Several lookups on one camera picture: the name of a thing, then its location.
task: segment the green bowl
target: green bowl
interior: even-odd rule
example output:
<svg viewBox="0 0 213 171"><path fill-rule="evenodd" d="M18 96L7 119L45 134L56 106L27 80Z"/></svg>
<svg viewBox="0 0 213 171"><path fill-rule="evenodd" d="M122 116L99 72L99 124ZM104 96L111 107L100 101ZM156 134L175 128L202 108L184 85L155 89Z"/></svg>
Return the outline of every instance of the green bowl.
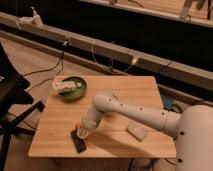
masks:
<svg viewBox="0 0 213 171"><path fill-rule="evenodd" d="M63 97L66 100L73 101L73 100L80 99L81 97L84 96L87 89L87 83L83 78L73 76L73 77L66 78L63 81L73 81L75 83L81 83L81 87L71 92L59 93L61 97Z"/></svg>

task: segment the white cable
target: white cable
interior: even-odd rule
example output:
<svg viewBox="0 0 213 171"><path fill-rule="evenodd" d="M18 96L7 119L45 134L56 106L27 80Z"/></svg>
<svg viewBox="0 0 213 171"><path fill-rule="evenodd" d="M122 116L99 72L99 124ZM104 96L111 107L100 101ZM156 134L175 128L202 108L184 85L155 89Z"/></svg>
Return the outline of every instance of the white cable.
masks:
<svg viewBox="0 0 213 171"><path fill-rule="evenodd" d="M100 63L98 63L98 61L97 61L97 59L96 59L96 57L95 57L95 54L94 54L94 45L93 45L93 43L92 43L91 45L92 45L92 46L91 46L92 57L93 57L94 62L97 64L97 66L99 66L101 69L103 69L103 70L106 71L106 72L109 72L109 73L111 73L111 74L114 74L114 72L111 72L111 71L108 70L107 68L104 68L103 66L101 66Z"/></svg>
<svg viewBox="0 0 213 171"><path fill-rule="evenodd" d="M131 61L131 65L128 66L123 72L127 72L129 71L134 65L136 65L136 63L138 62L139 58L133 57L132 61Z"/></svg>

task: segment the floor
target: floor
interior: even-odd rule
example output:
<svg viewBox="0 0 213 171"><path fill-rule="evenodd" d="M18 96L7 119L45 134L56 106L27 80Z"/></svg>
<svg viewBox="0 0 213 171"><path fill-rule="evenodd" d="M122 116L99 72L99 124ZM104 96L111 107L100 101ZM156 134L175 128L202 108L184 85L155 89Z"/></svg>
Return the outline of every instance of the floor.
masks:
<svg viewBox="0 0 213 171"><path fill-rule="evenodd" d="M0 37L5 51L7 52L11 62L15 68L22 74L37 71L41 69L47 69L54 66L58 58L55 58L49 54L41 51L23 46L21 44L6 40ZM52 78L60 70L60 65L49 72L39 73L27 76L26 78L34 86L41 81ZM102 75L99 72L90 70L77 64L73 64L64 61L64 70L61 75ZM48 91L51 87L51 81L47 81L44 84L32 89L31 95L34 97L35 102L42 100L45 103ZM29 106L14 105L10 110L13 114L19 114ZM34 127L37 126L41 113L35 111L27 119L26 122L30 123ZM28 157L28 150L32 141L32 137L29 136L17 136L12 137L10 149L7 157L5 171L124 171L128 170L131 159L70 159L70 158L30 158ZM148 159L134 159L131 171L174 171L175 167L169 164L165 159L158 160L153 168L145 169L143 166L149 163Z"/></svg>

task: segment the wire on floor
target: wire on floor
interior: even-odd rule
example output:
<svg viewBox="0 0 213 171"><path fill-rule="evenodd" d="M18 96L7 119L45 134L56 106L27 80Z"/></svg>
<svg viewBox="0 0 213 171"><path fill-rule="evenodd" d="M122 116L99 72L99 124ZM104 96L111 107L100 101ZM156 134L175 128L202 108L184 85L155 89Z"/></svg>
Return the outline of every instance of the wire on floor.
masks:
<svg viewBox="0 0 213 171"><path fill-rule="evenodd" d="M58 60L58 62L57 62L57 64L55 66L53 66L53 67L51 67L49 69L43 69L43 70L29 72L27 74L24 74L23 76L26 77L28 75L37 74L37 73L41 73L41 72L48 72L48 71L54 70L55 68L57 68L57 66L60 64L60 62L63 60L63 56L64 56L64 51L62 51L61 57L59 58L59 60Z"/></svg>
<svg viewBox="0 0 213 171"><path fill-rule="evenodd" d="M13 117L15 117L15 118L17 118L18 116L16 116L16 115L14 115L14 114L12 114L12 113L10 113L10 112L8 112L8 115L11 115L11 116L13 116ZM27 125L28 127L30 127L31 129L33 129L33 130L37 130L37 128L36 127L34 127L34 126L32 126L31 124L29 124L28 122L26 122L26 121L22 121L25 125Z"/></svg>
<svg viewBox="0 0 213 171"><path fill-rule="evenodd" d="M60 57L59 61L61 61L61 69L57 72L56 76L59 75L64 69L64 51L63 50L61 52L61 57ZM53 79L54 79L53 77L52 78L47 78L47 79L41 81L40 83L34 85L33 87L31 87L29 90L27 90L27 92L29 93L32 89L44 84L47 81L53 80Z"/></svg>
<svg viewBox="0 0 213 171"><path fill-rule="evenodd" d="M173 163L173 162L169 161L168 159L166 159L166 158L165 158L164 160L165 160L165 161L167 161L169 164L176 166L176 164L175 164L175 163Z"/></svg>

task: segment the cable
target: cable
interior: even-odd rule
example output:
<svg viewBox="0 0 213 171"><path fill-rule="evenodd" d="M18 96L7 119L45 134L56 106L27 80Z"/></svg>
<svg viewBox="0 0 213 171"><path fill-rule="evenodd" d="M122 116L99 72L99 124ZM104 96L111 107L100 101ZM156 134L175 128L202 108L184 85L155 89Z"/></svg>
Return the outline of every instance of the cable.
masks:
<svg viewBox="0 0 213 171"><path fill-rule="evenodd" d="M140 4L139 2L137 2L137 1L134 1L134 0L128 0L129 2L133 2L133 3L136 3L137 5L139 5L140 7L144 7L142 4Z"/></svg>
<svg viewBox="0 0 213 171"><path fill-rule="evenodd" d="M133 160L134 160L134 158L131 158L130 163L129 163L129 167L128 167L128 171L130 171L131 168L132 168Z"/></svg>
<svg viewBox="0 0 213 171"><path fill-rule="evenodd" d="M16 116L16 115L14 115L14 114L12 114L12 113L10 113L10 112L8 112L8 115L11 115L11 116L13 116L13 117L15 117L15 118L17 118L18 116ZM30 127L30 128L32 128L33 130L37 130L37 128L35 128L34 126L32 126L31 124L29 124L28 122L26 122L26 121L22 121L25 125L27 125L28 127Z"/></svg>
<svg viewBox="0 0 213 171"><path fill-rule="evenodd" d="M58 60L57 64L55 66L53 66L52 68L39 70L39 71L33 71L33 72L30 72L30 73L24 74L23 76L25 77L25 76L32 75L32 74L37 74L37 73L40 73L40 72L51 71L51 70L55 69L60 64L61 60L62 60L62 57L60 57L60 59Z"/></svg>
<svg viewBox="0 0 213 171"><path fill-rule="evenodd" d="M166 69L169 65L171 65L173 63L173 61L170 61L167 65L165 65L164 67L162 67L158 72L157 75L159 75L164 69Z"/></svg>
<svg viewBox="0 0 213 171"><path fill-rule="evenodd" d="M47 81L53 80L53 79L54 79L54 78L45 79L45 80L41 81L40 83L38 83L38 84L34 85L33 87L31 87L29 90L27 90L27 92L29 93L32 89L34 89L34 88L36 88L36 87L42 85L43 83L45 83L45 82L47 82Z"/></svg>
<svg viewBox="0 0 213 171"><path fill-rule="evenodd" d="M112 71L110 71L110 70L108 70L108 69L102 67L101 64L97 61L97 59L96 59L96 57L95 57L95 54L94 54L94 45L93 45L93 43L91 44L91 54L92 54L92 57L93 57L94 62L97 64L97 66L99 66L99 68L101 68L102 70L104 70L104 71L106 71L106 72L109 72L109 73L112 74L112 75L116 74L116 73L114 73L114 72L112 72Z"/></svg>
<svg viewBox="0 0 213 171"><path fill-rule="evenodd" d="M176 166L176 164L175 163L172 163L171 161L169 161L168 159L164 159L165 161L167 161L169 164L171 164L171 165L174 165L174 166Z"/></svg>
<svg viewBox="0 0 213 171"><path fill-rule="evenodd" d="M62 62L62 63L61 63L61 66L62 66L62 67L61 67L61 69L57 72L56 75L60 74L61 71L63 71L63 69L64 69L64 51L61 52L61 57L60 57L60 59L61 59L61 62ZM34 85L33 87L31 87L29 90L27 90L27 92L29 93L32 89L34 89L34 88L36 88L36 87L42 85L43 83L45 83L45 82L47 82L47 81L53 80L53 79L54 79L53 77L52 77L52 78L47 78L47 79L41 81L40 83Z"/></svg>
<svg viewBox="0 0 213 171"><path fill-rule="evenodd" d="M127 67L123 72L127 72L127 71L129 71L132 67L133 67L134 65L130 65L129 67Z"/></svg>

